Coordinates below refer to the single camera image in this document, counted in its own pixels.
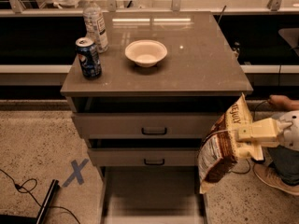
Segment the person's hand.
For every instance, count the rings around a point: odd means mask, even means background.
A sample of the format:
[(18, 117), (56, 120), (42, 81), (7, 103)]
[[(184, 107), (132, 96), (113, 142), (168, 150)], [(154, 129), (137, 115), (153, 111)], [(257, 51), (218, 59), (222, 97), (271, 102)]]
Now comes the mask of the person's hand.
[(268, 103), (279, 110), (290, 111), (292, 107), (292, 100), (285, 95), (270, 95)]

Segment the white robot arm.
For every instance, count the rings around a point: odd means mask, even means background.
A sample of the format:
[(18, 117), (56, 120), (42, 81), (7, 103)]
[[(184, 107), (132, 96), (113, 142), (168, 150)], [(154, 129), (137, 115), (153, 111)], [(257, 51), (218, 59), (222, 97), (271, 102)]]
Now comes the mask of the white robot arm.
[(263, 159), (264, 147), (299, 151), (299, 112), (281, 113), (240, 127), (235, 131), (235, 141), (239, 144), (235, 152), (238, 158), (256, 161)]

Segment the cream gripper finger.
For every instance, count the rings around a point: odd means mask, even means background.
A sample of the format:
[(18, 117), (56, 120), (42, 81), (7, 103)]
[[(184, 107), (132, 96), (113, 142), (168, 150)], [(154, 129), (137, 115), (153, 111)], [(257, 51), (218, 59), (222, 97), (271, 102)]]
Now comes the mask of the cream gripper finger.
[(249, 127), (241, 127), (235, 131), (235, 139), (238, 142), (249, 142), (252, 139)]
[(253, 158), (256, 161), (263, 160), (262, 147), (251, 142), (238, 142), (235, 154), (241, 159)]

